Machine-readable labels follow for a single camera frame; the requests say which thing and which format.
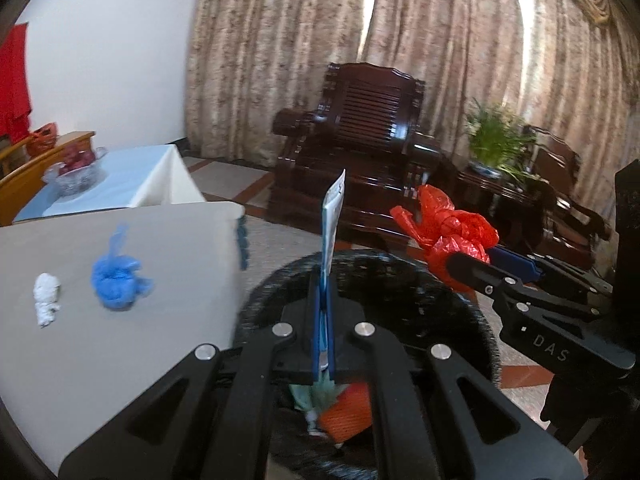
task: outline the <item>tiled floor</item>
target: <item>tiled floor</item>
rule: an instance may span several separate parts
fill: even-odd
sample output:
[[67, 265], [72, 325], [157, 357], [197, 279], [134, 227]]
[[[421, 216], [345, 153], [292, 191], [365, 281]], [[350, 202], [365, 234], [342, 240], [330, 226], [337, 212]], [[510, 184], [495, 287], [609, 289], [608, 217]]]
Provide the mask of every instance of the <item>tiled floor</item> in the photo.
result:
[[[246, 272], [247, 291], [252, 290], [284, 264], [320, 250], [321, 240], [318, 235], [289, 226], [271, 224], [262, 219], [273, 185], [271, 173], [193, 157], [186, 157], [184, 160], [194, 181], [208, 200], [234, 200], [245, 206], [252, 254]], [[362, 246], [341, 242], [339, 248], [350, 247]], [[415, 244], [410, 244], [407, 253], [416, 259], [422, 259], [422, 251], [415, 247]], [[502, 323], [491, 308], [492, 300], [478, 294], [478, 305], [497, 336]], [[499, 339], [498, 346], [502, 361], [504, 394], [533, 420], [546, 427], [546, 424], [540, 421], [539, 415], [544, 405], [551, 373]]]

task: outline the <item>white tablecloth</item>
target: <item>white tablecloth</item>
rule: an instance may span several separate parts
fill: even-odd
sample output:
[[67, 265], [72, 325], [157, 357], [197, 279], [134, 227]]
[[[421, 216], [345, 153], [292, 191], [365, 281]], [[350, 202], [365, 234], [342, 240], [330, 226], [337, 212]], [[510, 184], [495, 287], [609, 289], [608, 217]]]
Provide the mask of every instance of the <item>white tablecloth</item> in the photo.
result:
[[59, 198], [52, 186], [45, 186], [14, 223], [104, 209], [205, 201], [172, 144], [116, 150], [107, 153], [100, 164], [101, 180], [91, 189]]
[[[63, 458], [197, 345], [228, 348], [244, 297], [241, 205], [209, 202], [100, 211], [0, 228], [0, 397], [42, 461]], [[154, 290], [127, 311], [104, 308], [90, 284], [109, 236]], [[33, 283], [59, 277], [61, 309], [40, 328]]]

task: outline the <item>blue plastic bag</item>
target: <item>blue plastic bag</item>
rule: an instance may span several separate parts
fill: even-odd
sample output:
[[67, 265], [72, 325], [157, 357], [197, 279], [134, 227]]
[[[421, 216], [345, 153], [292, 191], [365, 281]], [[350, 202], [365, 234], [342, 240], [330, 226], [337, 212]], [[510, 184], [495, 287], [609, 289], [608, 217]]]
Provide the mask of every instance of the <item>blue plastic bag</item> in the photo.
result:
[[94, 263], [91, 273], [95, 293], [107, 308], [127, 308], [138, 296], [146, 296], [153, 288], [153, 280], [136, 276], [135, 272], [140, 268], [138, 260], [118, 255], [126, 234], [127, 226], [118, 226], [109, 240], [109, 252]]

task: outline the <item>black trash can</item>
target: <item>black trash can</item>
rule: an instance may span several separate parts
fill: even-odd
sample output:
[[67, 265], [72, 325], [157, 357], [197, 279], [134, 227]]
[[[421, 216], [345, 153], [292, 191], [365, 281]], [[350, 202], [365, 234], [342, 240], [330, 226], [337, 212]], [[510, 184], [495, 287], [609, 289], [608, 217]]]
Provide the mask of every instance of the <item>black trash can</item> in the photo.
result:
[[[241, 309], [234, 345], [280, 320], [282, 307], [306, 296], [309, 277], [320, 265], [320, 253], [275, 271], [252, 291]], [[500, 354], [488, 321], [477, 306], [450, 290], [421, 263], [374, 250], [337, 251], [332, 263], [338, 293], [359, 302], [367, 321], [396, 334], [407, 347], [429, 349], [446, 343], [485, 377], [500, 381]], [[273, 459], [306, 480], [377, 478], [370, 431], [348, 440], [341, 449], [311, 437], [300, 412], [280, 396], [274, 415], [270, 453]]]

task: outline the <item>green plant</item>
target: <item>green plant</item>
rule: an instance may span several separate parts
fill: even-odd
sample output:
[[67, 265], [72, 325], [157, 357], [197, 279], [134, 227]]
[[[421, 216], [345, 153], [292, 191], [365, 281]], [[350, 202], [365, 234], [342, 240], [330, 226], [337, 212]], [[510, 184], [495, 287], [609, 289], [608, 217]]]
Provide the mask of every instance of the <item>green plant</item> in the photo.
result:
[[535, 137], [524, 136], [524, 120], [501, 105], [484, 106], [474, 99], [476, 109], [466, 115], [469, 149], [474, 158], [515, 178], [524, 172], [516, 167], [526, 144]]

